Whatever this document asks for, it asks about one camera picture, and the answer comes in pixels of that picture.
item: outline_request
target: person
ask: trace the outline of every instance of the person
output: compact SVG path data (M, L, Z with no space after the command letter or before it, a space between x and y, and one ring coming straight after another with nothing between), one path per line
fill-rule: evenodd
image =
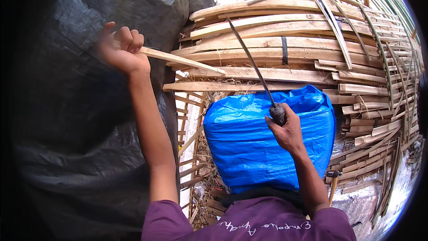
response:
M311 220L291 203L277 197L235 201L218 223L193 231L179 206L176 163L150 81L144 44L137 30L122 27L111 33L105 24L99 49L103 59L125 74L135 111L138 137L150 169L150 204L142 240L356 240L345 212L329 207L324 182L315 170L302 140L300 119L287 105L287 123L280 127L265 117L279 145L294 159L303 204ZM114 41L120 42L120 49Z

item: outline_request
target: bamboo stack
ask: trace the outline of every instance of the bamboo stack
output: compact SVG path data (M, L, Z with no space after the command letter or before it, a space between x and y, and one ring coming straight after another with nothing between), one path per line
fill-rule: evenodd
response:
M344 172L338 184L345 188L384 170L377 179L383 183L375 225L387 210L403 151L419 138L416 93L423 63L419 44L409 37L414 25L403 5L391 0L384 8L385 0L369 0L372 8L367 8L363 1L264 0L252 5L242 1L192 13L195 24L185 29L180 49L171 54L202 66L169 61L167 66L187 76L163 89L264 91L226 21L228 15L270 90L312 84L332 104L341 105L345 117L341 134L353 145L333 156L328 169ZM325 182L332 180L326 177Z

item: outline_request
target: left hand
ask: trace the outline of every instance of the left hand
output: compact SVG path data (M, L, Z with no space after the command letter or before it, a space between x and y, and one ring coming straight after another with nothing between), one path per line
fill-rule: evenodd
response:
M115 22L106 23L101 31L99 50L103 59L128 78L135 73L150 74L147 56L138 53L144 44L144 36L135 29L129 31L126 26L111 33L114 25ZM115 40L120 42L120 49L114 46Z

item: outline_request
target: purple shirt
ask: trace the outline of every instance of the purple shirt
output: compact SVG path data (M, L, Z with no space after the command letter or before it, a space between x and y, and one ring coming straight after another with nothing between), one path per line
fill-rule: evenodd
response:
M169 200L150 203L141 240L356 240L345 212L324 208L307 220L291 203L276 197L235 201L221 219L196 232Z

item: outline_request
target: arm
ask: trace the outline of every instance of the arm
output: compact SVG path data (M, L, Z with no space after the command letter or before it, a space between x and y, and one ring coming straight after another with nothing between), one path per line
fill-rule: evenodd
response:
M306 152L300 118L287 104L283 104L283 106L286 110L287 123L280 127L265 116L266 123L274 133L279 145L290 152L294 160L303 203L309 216L313 219L315 212L329 207L327 189Z
M114 25L114 22L105 24L99 50L103 59L124 73L128 80L140 146L150 168L150 202L171 200L178 204L171 141L154 97L150 64L146 55L138 53L144 37L137 30L129 31L128 27L111 34ZM120 41L120 49L114 47L114 40Z

